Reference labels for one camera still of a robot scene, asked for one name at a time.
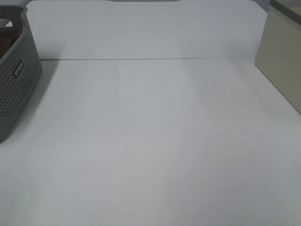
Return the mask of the beige storage box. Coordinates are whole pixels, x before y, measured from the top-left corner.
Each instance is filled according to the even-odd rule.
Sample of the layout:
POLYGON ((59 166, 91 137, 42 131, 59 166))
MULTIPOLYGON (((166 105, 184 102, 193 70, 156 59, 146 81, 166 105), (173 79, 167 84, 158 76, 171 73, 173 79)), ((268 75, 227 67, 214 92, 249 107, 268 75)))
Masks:
POLYGON ((255 65, 301 111, 301 2, 271 0, 255 65))

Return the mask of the brown towel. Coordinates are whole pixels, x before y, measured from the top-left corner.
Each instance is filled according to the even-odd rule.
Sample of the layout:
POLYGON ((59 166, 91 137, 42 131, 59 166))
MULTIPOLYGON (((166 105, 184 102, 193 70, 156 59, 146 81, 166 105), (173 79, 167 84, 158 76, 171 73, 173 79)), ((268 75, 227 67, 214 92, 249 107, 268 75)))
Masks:
POLYGON ((0 29, 0 57, 2 58, 18 37, 22 34, 23 29, 14 29, 13 27, 3 27, 0 29))

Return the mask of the grey perforated plastic basket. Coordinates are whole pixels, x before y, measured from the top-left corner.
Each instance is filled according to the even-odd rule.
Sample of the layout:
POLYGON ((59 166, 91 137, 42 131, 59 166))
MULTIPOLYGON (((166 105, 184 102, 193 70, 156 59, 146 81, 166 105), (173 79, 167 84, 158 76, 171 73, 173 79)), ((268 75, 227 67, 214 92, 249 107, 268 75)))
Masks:
POLYGON ((26 15, 27 7, 2 5, 1 19, 23 29, 15 43, 0 58, 0 139, 13 130, 39 81, 42 65, 26 15))

